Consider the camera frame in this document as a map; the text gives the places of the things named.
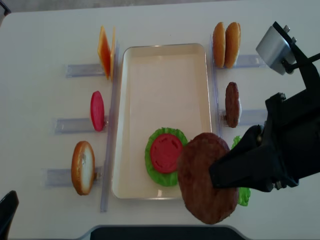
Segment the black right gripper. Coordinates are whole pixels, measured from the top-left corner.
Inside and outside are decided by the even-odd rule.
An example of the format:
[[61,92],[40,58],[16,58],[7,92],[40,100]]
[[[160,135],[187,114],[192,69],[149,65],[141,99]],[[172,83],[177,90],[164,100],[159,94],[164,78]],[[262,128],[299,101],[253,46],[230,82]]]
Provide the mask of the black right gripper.
[[311,60],[298,67],[306,89],[286,98],[266,100],[265,127],[251,126],[233,139],[231,151],[209,167],[216,188],[296,187],[299,180],[320,171],[320,75]]

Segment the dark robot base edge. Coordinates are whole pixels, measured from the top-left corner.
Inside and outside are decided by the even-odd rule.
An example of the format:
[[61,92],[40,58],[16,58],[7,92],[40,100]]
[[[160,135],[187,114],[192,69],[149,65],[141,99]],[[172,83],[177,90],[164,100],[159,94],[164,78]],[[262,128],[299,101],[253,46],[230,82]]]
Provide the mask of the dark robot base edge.
[[91,232],[91,240],[242,240],[227,227],[113,226]]

